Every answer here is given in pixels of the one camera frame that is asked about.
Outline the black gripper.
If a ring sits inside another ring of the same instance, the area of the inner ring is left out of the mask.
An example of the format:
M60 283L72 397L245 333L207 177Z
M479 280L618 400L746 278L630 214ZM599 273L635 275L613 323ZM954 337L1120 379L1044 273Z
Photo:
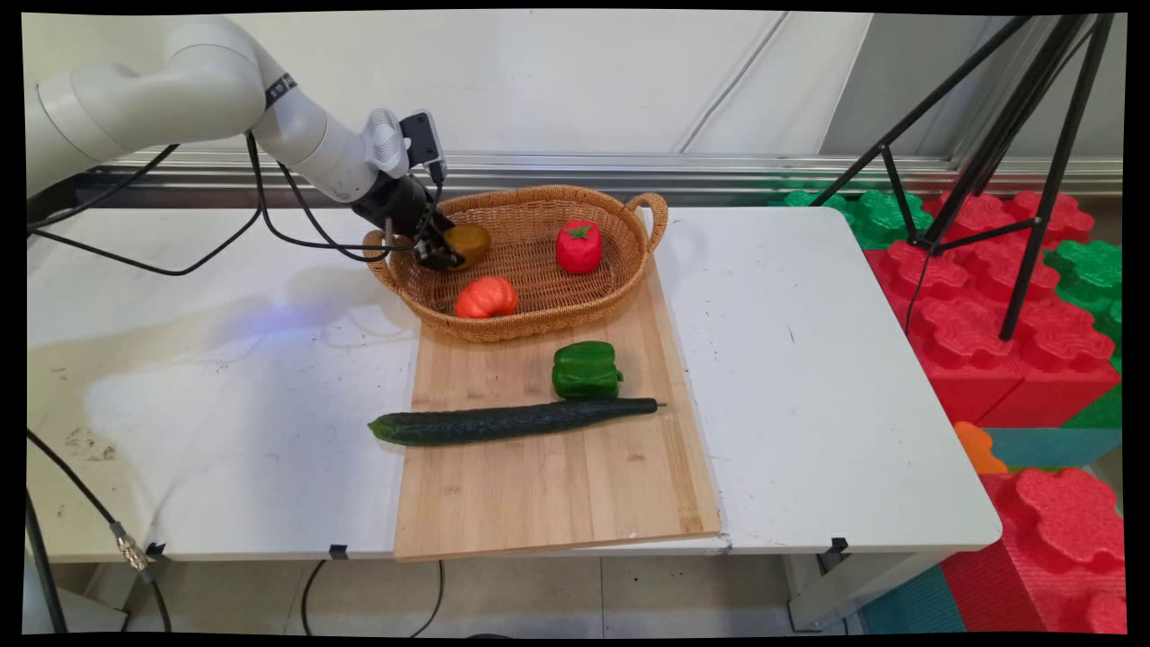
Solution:
M445 217L438 208L442 188L428 191L414 176L392 179L378 174L376 182L363 197L350 205L356 216L369 224L401 236L414 247L414 259L419 265L434 271L453 271L465 264L463 254L448 242L448 230L455 222Z

